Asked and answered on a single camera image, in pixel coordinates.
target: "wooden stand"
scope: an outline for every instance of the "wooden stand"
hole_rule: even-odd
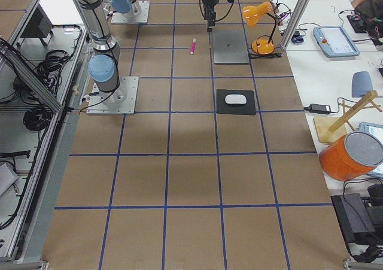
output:
[[[343,135],[347,134],[346,126],[347,123],[352,130],[355,130],[350,124],[349,120],[356,115],[360,110],[365,108],[376,108],[382,112],[380,105],[373,102],[373,99],[378,96],[377,91],[372,90],[367,92],[356,104],[352,107],[346,105],[345,102],[339,104],[343,107],[343,115],[340,118],[337,117],[314,117],[314,125],[317,130],[318,140],[321,143],[331,143],[338,140]]]

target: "pink object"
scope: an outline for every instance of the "pink object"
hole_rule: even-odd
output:
[[[190,47],[190,54],[194,53],[195,48],[196,48],[196,39],[193,38],[193,42],[191,43],[191,47]]]

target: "white mouse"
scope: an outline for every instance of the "white mouse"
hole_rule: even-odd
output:
[[[227,95],[225,96],[225,102],[227,104],[246,104],[246,96],[244,95]]]

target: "white mounting plate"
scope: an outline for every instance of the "white mounting plate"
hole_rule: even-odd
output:
[[[112,24],[119,24],[119,25],[135,25],[137,23],[147,23],[148,22],[148,17],[149,17],[149,5],[150,2],[148,1],[139,1],[138,2],[140,7],[141,7],[141,14],[138,16],[135,16],[132,19],[127,19],[125,18],[122,14],[120,13],[114,13],[112,16]]]
[[[134,114],[136,105],[137,90],[138,90],[139,77],[120,77],[120,84],[127,90],[126,99],[113,105],[106,105],[105,103],[97,104],[101,101],[100,96],[91,96],[89,105],[97,104],[94,107],[89,107],[86,111],[87,114],[108,115],[108,114]],[[93,85],[92,92],[98,92],[96,84]]]

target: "orange cylinder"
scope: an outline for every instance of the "orange cylinder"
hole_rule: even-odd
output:
[[[383,145],[371,134],[354,131],[330,144],[319,160],[329,176],[345,181],[378,167],[383,162]]]

